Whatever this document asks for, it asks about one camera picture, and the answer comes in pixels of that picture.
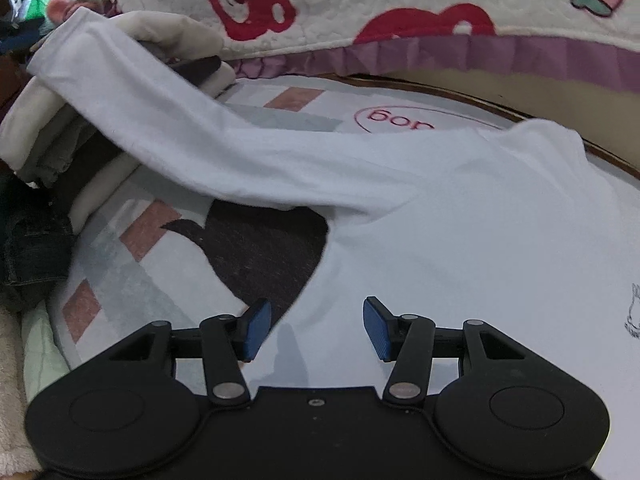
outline bed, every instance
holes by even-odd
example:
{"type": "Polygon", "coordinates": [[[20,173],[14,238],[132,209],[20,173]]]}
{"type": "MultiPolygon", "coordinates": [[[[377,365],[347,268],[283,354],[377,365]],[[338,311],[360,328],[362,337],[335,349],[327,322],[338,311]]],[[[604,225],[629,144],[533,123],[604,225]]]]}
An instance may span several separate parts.
{"type": "MultiPolygon", "coordinates": [[[[614,191],[616,221],[628,229],[629,250],[636,250],[640,29],[634,17],[640,0],[113,3],[121,12],[178,12],[216,28],[225,40],[222,57],[240,77],[220,102],[259,128],[370,134],[465,126],[501,130],[529,116],[576,128],[596,155],[590,155],[594,174],[614,191]],[[333,75],[308,77],[323,73],[333,75]],[[345,77],[353,74],[363,75],[345,77]]],[[[242,269],[246,250],[208,253],[220,243],[216,233],[228,237],[228,219],[245,213],[225,207],[148,168],[118,188],[82,231],[69,279],[49,301],[57,342],[72,367],[152,320],[186,328],[204,317],[244,310],[243,298],[254,290],[231,285],[228,273],[242,269]],[[220,267],[221,259],[233,268],[220,267]]],[[[326,227],[309,211],[298,219],[305,222],[316,236],[306,254],[317,264],[326,227]]],[[[293,275],[277,318],[287,315],[314,269],[293,275]]],[[[620,317],[616,344],[630,352],[640,335],[637,290],[635,282],[626,284],[624,300],[616,294],[612,310],[620,317]]],[[[576,330],[584,323],[577,320],[576,330]]],[[[281,332],[295,341],[294,333],[281,332]]],[[[573,371],[571,356],[551,357],[573,371]]],[[[252,369],[253,391],[282,383],[277,370],[270,376],[252,369]]],[[[431,392],[454,377],[455,366],[437,367],[431,392]]],[[[178,378],[202,392],[198,363],[180,362],[178,378]]],[[[635,379],[628,380],[627,391],[634,391],[635,379]]],[[[617,431],[596,471],[626,479],[633,466],[624,457],[632,453],[634,434],[624,444],[617,431]]]]}
{"type": "Polygon", "coordinates": [[[640,167],[640,0],[114,0],[226,36],[239,76],[392,75],[580,131],[640,167]]]}
{"type": "MultiPolygon", "coordinates": [[[[336,131],[388,135],[466,126],[499,131],[523,118],[513,110],[442,89],[362,78],[347,82],[336,79],[280,76],[271,80],[239,80],[220,97],[220,102],[259,128],[278,127],[309,134],[336,131]]],[[[631,233],[637,231],[633,225],[640,210],[638,183],[599,158],[592,157],[590,161],[594,174],[603,179],[598,185],[606,182],[604,186],[614,192],[618,220],[629,227],[629,248],[634,251],[631,233]]],[[[188,191],[148,168],[140,168],[127,179],[82,231],[69,279],[49,301],[57,341],[72,367],[152,320],[166,319],[174,328],[186,328],[209,316],[244,311],[247,300],[241,298],[255,294],[255,283],[260,283],[252,272],[257,270],[260,274],[260,265],[264,269],[274,263],[268,259],[255,260],[255,247],[238,241],[246,239],[238,225],[252,221],[245,211],[225,204],[188,191]],[[227,267],[234,271],[229,273],[227,267]],[[230,279],[230,275],[243,269],[242,281],[230,279]]],[[[258,229],[261,224],[270,223],[269,215],[258,219],[258,229]]],[[[307,210],[297,224],[311,224],[317,218],[316,213],[307,210]]],[[[321,259],[313,237],[318,233],[322,238],[322,223],[299,240],[299,245],[308,243],[307,254],[315,255],[315,260],[311,258],[314,264],[321,259]]],[[[296,309],[289,311],[289,307],[305,288],[314,268],[297,269],[295,260],[289,265],[282,262],[276,265],[283,266],[280,270],[286,273],[287,283],[294,289],[292,295],[279,297],[276,305],[276,318],[282,318],[278,348],[281,345],[295,348],[296,333],[287,327],[292,322],[289,313],[296,309]]],[[[611,320],[620,329],[619,344],[633,351],[631,345],[637,343],[636,336],[632,326],[625,331],[624,325],[627,316],[629,319],[635,316],[630,305],[640,300],[635,299],[635,285],[628,284],[627,288],[620,295],[625,300],[616,301],[612,308],[611,320]]],[[[577,320],[577,330],[585,326],[584,321],[577,320]]],[[[552,326],[553,321],[543,324],[552,326]]],[[[525,327],[519,330],[520,335],[529,332],[525,327]]],[[[575,370],[576,359],[572,356],[550,348],[538,351],[577,373],[592,387],[600,386],[598,380],[575,370]]],[[[305,367],[295,356],[289,366],[305,367]]],[[[276,369],[271,373],[268,370],[254,364],[245,368],[253,392],[261,384],[283,385],[283,370],[278,369],[277,361],[276,369]]],[[[455,363],[434,365],[430,392],[436,393],[453,380],[456,370],[455,363]]],[[[198,361],[179,360],[177,377],[193,391],[203,393],[204,378],[198,361]]],[[[603,453],[596,471],[606,478],[623,479],[627,478],[627,468],[620,465],[620,456],[626,445],[621,444],[620,432],[628,429],[620,430],[620,426],[616,429],[618,437],[603,453]]]]}

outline mattress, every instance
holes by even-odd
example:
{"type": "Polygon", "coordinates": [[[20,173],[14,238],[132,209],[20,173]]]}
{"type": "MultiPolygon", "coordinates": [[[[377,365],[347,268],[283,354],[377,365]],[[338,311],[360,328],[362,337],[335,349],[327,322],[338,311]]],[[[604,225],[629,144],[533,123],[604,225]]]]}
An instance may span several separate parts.
{"type": "Polygon", "coordinates": [[[523,72],[640,91],[640,0],[114,0],[225,33],[239,75],[523,72]]]}
{"type": "MultiPolygon", "coordinates": [[[[489,111],[437,95],[303,76],[240,80],[218,100],[260,128],[308,132],[376,134],[467,125],[499,130],[517,118],[500,108],[489,111]]],[[[48,305],[71,367],[153,320],[188,328],[215,314],[244,310],[242,291],[233,293],[191,240],[209,230],[216,213],[212,204],[212,198],[142,167],[88,221],[69,279],[48,305]]],[[[180,377],[202,386],[196,371],[193,376],[182,371],[180,377]]]]}

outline folded clothes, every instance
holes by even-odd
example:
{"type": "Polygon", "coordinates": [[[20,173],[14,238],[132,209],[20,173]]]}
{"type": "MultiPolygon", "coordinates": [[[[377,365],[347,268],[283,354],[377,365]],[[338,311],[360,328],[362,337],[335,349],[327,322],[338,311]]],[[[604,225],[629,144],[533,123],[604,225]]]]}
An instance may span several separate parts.
{"type": "Polygon", "coordinates": [[[140,163],[129,153],[120,153],[109,161],[82,188],[69,210],[73,233],[77,235],[89,215],[98,210],[140,163]]]}
{"type": "MultiPolygon", "coordinates": [[[[150,50],[162,59],[198,60],[217,56],[222,50],[222,37],[210,27],[187,16],[165,12],[137,11],[111,18],[111,23],[137,41],[151,44],[150,50]]],[[[223,63],[219,70],[200,82],[202,91],[216,97],[235,81],[231,67],[223,63]]],[[[55,92],[32,79],[18,96],[14,106],[0,123],[0,159],[26,179],[35,178],[34,168],[72,113],[62,112],[65,101],[55,92]]],[[[46,165],[46,180],[54,180],[56,171],[68,163],[68,156],[46,165]]]]}
{"type": "Polygon", "coordinates": [[[54,206],[69,214],[74,200],[95,175],[122,150],[100,132],[85,142],[74,155],[71,165],[49,189],[54,206]]]}
{"type": "Polygon", "coordinates": [[[27,402],[68,373],[69,367],[56,346],[44,302],[22,316],[24,390],[27,402]]]}
{"type": "Polygon", "coordinates": [[[175,182],[325,215],[316,271],[243,369],[251,388],[381,391],[389,368],[362,327],[367,296],[439,326],[482,319],[599,394],[612,423],[595,471],[637,477],[628,457],[638,447],[640,345],[628,293],[640,275],[640,237],[576,132],[542,120],[507,131],[258,129],[152,61],[79,9],[28,69],[175,182]],[[91,71],[121,91],[93,85],[91,71]],[[117,114],[96,105],[108,98],[117,114]]]}
{"type": "Polygon", "coordinates": [[[76,110],[65,104],[41,129],[24,166],[17,172],[25,182],[51,187],[68,170],[74,155],[97,131],[76,110]]]}

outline white t-shirt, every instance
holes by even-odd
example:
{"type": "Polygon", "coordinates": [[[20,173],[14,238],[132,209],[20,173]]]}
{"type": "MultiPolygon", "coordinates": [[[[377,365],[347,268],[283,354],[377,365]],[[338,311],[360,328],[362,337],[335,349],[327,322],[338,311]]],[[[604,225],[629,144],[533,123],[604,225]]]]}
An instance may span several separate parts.
{"type": "MultiPolygon", "coordinates": [[[[596,472],[637,476],[640,339],[625,328],[640,281],[638,230],[586,160],[578,134],[532,120],[506,132],[257,130],[122,32],[78,12],[30,71],[153,170],[249,205],[308,205],[327,218],[322,260],[244,368],[257,386],[382,390],[362,302],[460,328],[494,325],[605,401],[596,472]]],[[[640,304],[632,311],[640,317],[640,304]]],[[[434,362],[431,392],[454,378],[434,362]]]]}

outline dark fabric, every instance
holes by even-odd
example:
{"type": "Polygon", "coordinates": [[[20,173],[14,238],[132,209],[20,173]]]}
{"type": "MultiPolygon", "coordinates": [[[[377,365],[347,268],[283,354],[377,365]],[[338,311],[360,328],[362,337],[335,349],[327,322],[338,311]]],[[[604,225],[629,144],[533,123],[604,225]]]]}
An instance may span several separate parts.
{"type": "Polygon", "coordinates": [[[273,324],[316,270],[327,233],[324,218],[306,207],[280,211],[222,200],[213,201],[204,227],[180,219],[164,228],[200,247],[219,279],[245,304],[270,300],[273,324]]]}
{"type": "MultiPolygon", "coordinates": [[[[13,173],[0,175],[0,282],[4,286],[66,278],[72,245],[70,222],[54,213],[46,193],[27,186],[13,173]]],[[[28,300],[28,295],[18,295],[28,300]]]]}
{"type": "Polygon", "coordinates": [[[78,149],[97,132],[84,117],[78,115],[60,135],[53,140],[34,168],[36,179],[50,188],[62,173],[69,169],[78,149]]]}
{"type": "Polygon", "coordinates": [[[100,132],[96,132],[74,155],[68,170],[60,174],[50,192],[56,210],[68,214],[82,188],[122,150],[100,132]]]}
{"type": "Polygon", "coordinates": [[[56,282],[30,283],[22,286],[0,285],[0,301],[11,312],[24,312],[46,300],[56,282]]]}
{"type": "Polygon", "coordinates": [[[169,65],[169,68],[192,85],[199,87],[212,74],[216,73],[221,65],[222,62],[218,56],[211,56],[201,59],[179,61],[169,65]]]}
{"type": "Polygon", "coordinates": [[[27,160],[24,161],[20,170],[17,171],[17,175],[21,180],[25,182],[35,180],[36,168],[40,164],[42,157],[47,153],[47,150],[55,144],[58,138],[76,121],[86,122],[86,120],[76,112],[75,108],[69,104],[65,104],[56,112],[51,120],[40,129],[27,160]]]}

